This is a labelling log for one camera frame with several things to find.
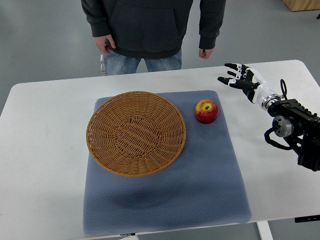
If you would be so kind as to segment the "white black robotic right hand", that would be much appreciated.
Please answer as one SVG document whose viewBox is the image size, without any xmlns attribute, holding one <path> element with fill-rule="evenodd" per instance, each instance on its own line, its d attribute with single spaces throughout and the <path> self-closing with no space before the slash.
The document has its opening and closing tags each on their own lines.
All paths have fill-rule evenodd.
<svg viewBox="0 0 320 240">
<path fill-rule="evenodd" d="M 224 66 L 233 71 L 227 71 L 229 77 L 219 76 L 217 80 L 231 88 L 242 90 L 251 103 L 258 104 L 263 94 L 269 95 L 267 82 L 254 68 L 241 63 L 225 63 Z"/>
</svg>

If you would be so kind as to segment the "bystander hand on left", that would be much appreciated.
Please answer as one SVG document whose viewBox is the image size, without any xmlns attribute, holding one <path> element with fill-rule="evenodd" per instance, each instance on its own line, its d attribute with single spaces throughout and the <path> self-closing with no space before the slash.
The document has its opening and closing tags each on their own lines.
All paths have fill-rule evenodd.
<svg viewBox="0 0 320 240">
<path fill-rule="evenodd" d="M 94 37 L 93 40 L 98 50 L 104 54 L 109 55 L 114 49 L 116 49 L 116 45 L 111 34 Z"/>
</svg>

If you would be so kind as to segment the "bystander hand on right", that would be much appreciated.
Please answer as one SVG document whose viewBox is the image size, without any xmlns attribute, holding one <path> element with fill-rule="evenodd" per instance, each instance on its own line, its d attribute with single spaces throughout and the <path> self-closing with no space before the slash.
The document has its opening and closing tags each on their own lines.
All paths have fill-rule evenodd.
<svg viewBox="0 0 320 240">
<path fill-rule="evenodd" d="M 214 48 L 211 48 L 211 49 L 202 49 L 202 48 L 200 48 L 199 52 L 198 52 L 199 57 L 201 59 L 207 60 L 207 59 L 210 58 L 210 56 L 214 52 L 214 50 L 215 50 Z"/>
</svg>

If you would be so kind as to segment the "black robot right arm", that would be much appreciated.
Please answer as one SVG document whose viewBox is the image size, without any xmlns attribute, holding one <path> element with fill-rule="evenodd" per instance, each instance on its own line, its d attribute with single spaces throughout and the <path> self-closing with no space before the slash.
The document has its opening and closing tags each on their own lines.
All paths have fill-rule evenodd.
<svg viewBox="0 0 320 240">
<path fill-rule="evenodd" d="M 272 127 L 264 133 L 265 141 L 282 150 L 293 150 L 297 164 L 314 172 L 320 170 L 320 117 L 296 99 L 272 96 L 262 108 L 273 117 Z"/>
</svg>

